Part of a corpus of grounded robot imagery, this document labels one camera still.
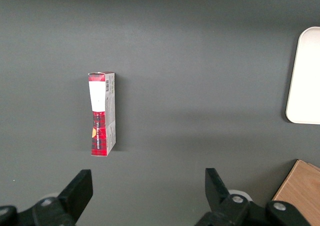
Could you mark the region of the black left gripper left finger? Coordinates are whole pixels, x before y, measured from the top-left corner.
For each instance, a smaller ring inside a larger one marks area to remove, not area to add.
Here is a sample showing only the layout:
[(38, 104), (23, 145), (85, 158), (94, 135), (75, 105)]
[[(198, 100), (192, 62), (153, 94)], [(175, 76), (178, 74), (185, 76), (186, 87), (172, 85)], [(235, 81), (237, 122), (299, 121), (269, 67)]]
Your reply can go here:
[(74, 226), (93, 196), (92, 171), (81, 170), (58, 194), (48, 196), (27, 210), (0, 207), (2, 226)]

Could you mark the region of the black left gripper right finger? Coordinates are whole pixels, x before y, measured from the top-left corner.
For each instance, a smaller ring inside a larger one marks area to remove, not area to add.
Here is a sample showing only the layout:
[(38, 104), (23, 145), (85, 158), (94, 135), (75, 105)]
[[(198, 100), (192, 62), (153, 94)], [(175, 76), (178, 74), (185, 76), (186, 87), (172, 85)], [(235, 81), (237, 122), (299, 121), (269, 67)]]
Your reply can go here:
[(292, 204), (269, 201), (265, 207), (238, 193), (229, 193), (215, 168), (205, 169), (205, 195), (210, 211), (197, 226), (309, 226)]

